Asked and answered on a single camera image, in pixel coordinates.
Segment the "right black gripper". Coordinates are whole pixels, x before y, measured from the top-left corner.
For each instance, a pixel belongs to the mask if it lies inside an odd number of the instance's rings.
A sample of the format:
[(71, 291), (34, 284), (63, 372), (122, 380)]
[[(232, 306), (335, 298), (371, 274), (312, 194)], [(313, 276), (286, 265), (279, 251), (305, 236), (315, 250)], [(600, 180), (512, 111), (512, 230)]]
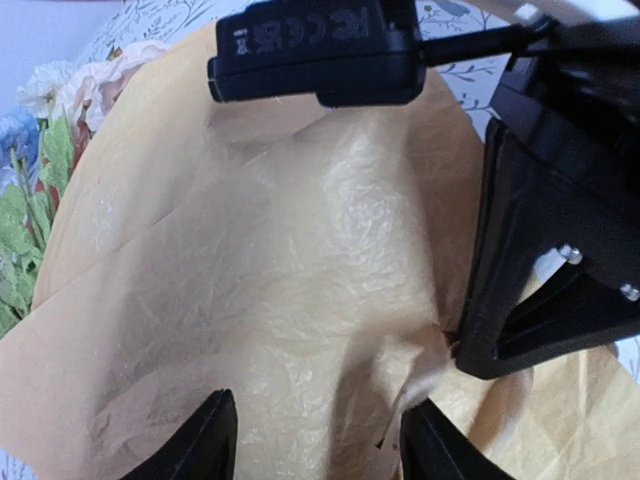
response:
[(488, 32), (510, 60), (492, 105), (526, 151), (610, 207), (639, 200), (639, 23)]

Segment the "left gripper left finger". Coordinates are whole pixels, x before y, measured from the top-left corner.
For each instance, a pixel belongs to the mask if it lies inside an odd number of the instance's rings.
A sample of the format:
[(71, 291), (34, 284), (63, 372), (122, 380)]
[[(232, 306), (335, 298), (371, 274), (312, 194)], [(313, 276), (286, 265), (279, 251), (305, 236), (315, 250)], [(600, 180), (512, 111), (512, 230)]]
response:
[(232, 480), (237, 433), (233, 393), (217, 390), (156, 453), (123, 480)]

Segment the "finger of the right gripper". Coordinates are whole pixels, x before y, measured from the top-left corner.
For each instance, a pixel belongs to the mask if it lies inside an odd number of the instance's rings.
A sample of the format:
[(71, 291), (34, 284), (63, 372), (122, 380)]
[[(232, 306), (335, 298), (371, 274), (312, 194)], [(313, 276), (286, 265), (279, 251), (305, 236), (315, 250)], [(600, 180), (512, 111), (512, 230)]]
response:
[(487, 127), (455, 363), (488, 380), (639, 332), (639, 200), (610, 207)]

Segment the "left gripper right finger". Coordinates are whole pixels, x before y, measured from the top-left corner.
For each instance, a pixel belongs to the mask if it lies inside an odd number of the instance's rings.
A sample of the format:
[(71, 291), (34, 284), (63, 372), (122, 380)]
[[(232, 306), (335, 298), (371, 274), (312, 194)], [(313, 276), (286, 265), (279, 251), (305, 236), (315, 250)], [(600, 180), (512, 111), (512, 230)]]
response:
[(513, 480), (430, 399), (402, 415), (400, 453), (405, 480)]

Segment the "yellow wrapping paper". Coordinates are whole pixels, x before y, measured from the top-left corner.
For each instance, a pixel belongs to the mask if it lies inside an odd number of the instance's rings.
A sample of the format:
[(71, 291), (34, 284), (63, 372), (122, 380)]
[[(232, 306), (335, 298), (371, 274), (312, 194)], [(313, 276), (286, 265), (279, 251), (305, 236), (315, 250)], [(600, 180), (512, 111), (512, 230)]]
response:
[(483, 148), (430, 72), (404, 107), (218, 105), (208, 25), (142, 67), (66, 189), (1, 342), (1, 446), (118, 479), (215, 390), (240, 479), (394, 479), (403, 386), (518, 479), (635, 479), (639, 388), (605, 348), (495, 383), (447, 363)]

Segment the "blue fake flower stem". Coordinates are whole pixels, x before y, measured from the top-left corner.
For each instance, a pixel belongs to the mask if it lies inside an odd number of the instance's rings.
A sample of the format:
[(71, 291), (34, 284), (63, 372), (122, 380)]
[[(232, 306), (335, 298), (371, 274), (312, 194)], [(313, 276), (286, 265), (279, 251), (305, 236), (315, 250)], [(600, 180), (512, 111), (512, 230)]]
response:
[(18, 184), (11, 162), (12, 151), (18, 161), (26, 159), (29, 180), (35, 186), (39, 170), (39, 141), (39, 123), (28, 109), (16, 107), (1, 117), (1, 192), (9, 184)]

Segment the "pink rose fake stem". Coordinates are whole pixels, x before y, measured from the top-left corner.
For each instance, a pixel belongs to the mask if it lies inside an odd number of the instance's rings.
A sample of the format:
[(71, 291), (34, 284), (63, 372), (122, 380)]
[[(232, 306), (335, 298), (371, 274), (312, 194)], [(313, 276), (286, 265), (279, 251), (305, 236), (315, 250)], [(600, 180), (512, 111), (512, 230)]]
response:
[(89, 129), (97, 131), (135, 73), (169, 49), (157, 40), (141, 41), (128, 45), (114, 60), (82, 66), (58, 90), (53, 117), (65, 114), (75, 123), (83, 116)]

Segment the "tan raffia ribbon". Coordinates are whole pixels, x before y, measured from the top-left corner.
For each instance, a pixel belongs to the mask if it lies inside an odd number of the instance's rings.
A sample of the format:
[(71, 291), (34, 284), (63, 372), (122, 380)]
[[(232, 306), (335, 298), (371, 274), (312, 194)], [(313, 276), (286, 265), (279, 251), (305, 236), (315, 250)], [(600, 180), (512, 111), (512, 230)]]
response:
[(410, 372), (396, 395), (391, 414), (386, 422), (378, 449), (392, 447), (397, 443), (401, 416), (418, 406), (438, 388), (451, 363), (451, 347), (445, 335), (436, 338), (414, 358)]

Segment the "orange wrapping paper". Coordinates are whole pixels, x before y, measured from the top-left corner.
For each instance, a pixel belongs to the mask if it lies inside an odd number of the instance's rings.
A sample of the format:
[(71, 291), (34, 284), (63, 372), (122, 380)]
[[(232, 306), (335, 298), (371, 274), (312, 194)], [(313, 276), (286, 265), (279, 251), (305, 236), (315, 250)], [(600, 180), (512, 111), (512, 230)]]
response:
[(62, 114), (42, 126), (36, 183), (37, 219), (44, 238), (48, 239), (60, 200), (93, 133), (84, 114), (75, 122)]

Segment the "cream rose fake stem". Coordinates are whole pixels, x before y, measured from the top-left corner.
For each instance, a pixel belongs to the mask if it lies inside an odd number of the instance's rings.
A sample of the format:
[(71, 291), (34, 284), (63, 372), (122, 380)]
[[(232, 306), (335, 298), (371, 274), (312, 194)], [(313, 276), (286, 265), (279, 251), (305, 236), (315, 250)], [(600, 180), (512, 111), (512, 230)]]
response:
[(75, 121), (80, 115), (80, 85), (74, 64), (54, 61), (36, 66), (26, 85), (17, 88), (16, 99), (37, 119), (66, 115)]

